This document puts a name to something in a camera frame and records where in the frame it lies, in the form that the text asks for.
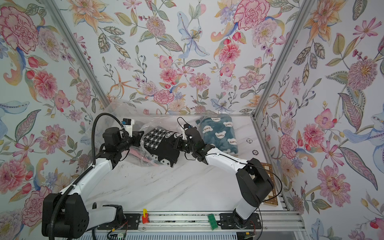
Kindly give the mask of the teal cloud pattern blanket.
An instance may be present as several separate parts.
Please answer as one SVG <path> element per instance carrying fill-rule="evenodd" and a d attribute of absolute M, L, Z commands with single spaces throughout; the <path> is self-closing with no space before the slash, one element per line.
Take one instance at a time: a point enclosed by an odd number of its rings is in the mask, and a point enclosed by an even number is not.
<path fill-rule="evenodd" d="M 196 124 L 206 144 L 229 155 L 239 153 L 234 123 L 229 115 L 202 117 L 196 120 Z"/>

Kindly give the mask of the black smiley knitted blanket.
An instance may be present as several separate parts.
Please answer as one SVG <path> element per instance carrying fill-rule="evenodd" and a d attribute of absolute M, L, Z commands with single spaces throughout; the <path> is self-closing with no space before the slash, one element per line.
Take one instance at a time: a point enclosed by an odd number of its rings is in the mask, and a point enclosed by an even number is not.
<path fill-rule="evenodd" d="M 161 128 L 154 128 L 143 136 L 144 148 L 152 160 L 173 168 L 180 156 L 180 151 L 174 148 L 181 134 Z"/>

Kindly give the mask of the clear plastic vacuum bag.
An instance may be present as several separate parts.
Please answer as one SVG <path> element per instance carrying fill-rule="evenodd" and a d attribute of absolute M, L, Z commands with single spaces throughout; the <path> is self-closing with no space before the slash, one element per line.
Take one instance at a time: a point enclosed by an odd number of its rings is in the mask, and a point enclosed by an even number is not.
<path fill-rule="evenodd" d="M 149 133 L 154 128 L 161 128 L 161 129 L 178 133 L 176 124 L 171 124 L 171 126 L 169 127 L 167 126 L 166 118 L 153 117 L 150 115 L 146 115 L 136 110 L 135 108 L 130 107 L 127 102 L 115 100 L 111 104 L 109 104 L 102 113 L 96 116 L 96 118 L 94 119 L 93 125 L 87 131 L 87 134 L 90 138 L 90 143 L 91 143 L 90 159 L 92 164 L 95 164 L 98 160 L 101 160 L 101 158 L 96 159 L 96 154 L 99 153 L 100 147 L 105 142 L 103 139 L 103 133 L 106 131 L 106 129 L 112 128 L 112 127 L 117 127 L 120 130 L 124 129 L 122 126 L 122 120 L 124 118 L 135 120 L 133 131 L 144 131 L 144 135 Z M 138 150 L 143 155 L 145 155 L 149 160 L 152 160 L 150 154 L 144 148 L 142 139 L 140 141 L 140 146 L 138 148 L 131 147 L 130 149 Z M 129 163 L 132 163 L 131 161 L 133 159 L 129 156 L 129 152 L 130 151 L 124 151 L 122 153 L 122 158 L 120 162 L 127 161 Z M 152 160 L 152 161 L 157 163 L 158 167 L 166 166 L 166 165 L 162 165 L 158 161 L 155 161 L 155 160 Z"/>

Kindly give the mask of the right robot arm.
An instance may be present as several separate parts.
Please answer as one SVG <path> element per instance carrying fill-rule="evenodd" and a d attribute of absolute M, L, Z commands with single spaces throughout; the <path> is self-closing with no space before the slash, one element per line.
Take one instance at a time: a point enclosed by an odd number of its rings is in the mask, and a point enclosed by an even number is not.
<path fill-rule="evenodd" d="M 195 127 L 185 124 L 181 129 L 183 136 L 177 138 L 174 149 L 191 154 L 196 161 L 236 176 L 242 198 L 230 219 L 238 227 L 243 228 L 275 188 L 268 171 L 255 158 L 249 161 L 242 160 L 206 144 Z"/>

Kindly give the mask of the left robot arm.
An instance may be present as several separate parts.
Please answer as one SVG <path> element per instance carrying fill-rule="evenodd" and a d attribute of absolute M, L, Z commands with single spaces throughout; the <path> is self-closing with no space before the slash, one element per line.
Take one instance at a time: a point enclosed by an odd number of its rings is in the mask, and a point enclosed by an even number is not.
<path fill-rule="evenodd" d="M 95 209 L 85 203 L 99 182 L 121 161 L 122 153 L 139 147 L 143 131 L 127 132 L 117 127 L 103 133 L 104 143 L 91 164 L 70 185 L 43 201 L 42 234 L 55 238 L 78 239 L 85 232 L 101 225 L 117 226 L 126 221 L 120 205 L 102 205 Z"/>

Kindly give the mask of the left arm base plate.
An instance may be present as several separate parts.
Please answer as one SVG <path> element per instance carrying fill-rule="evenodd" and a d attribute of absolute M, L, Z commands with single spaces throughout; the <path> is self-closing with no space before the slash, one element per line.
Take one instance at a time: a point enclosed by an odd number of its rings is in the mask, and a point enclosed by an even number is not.
<path fill-rule="evenodd" d="M 121 220 L 114 220 L 110 223 L 105 223 L 97 227 L 97 230 L 117 230 L 122 228 L 123 230 L 138 230 L 141 222 L 141 214 L 124 214 Z"/>

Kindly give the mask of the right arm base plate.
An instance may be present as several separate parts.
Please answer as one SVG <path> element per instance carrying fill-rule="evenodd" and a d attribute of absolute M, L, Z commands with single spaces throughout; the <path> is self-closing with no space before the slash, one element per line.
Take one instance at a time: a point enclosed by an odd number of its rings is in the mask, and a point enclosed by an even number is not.
<path fill-rule="evenodd" d="M 236 213 L 221 213 L 219 218 L 223 230 L 260 230 L 262 228 L 262 222 L 256 213 L 252 213 L 246 220 Z"/>

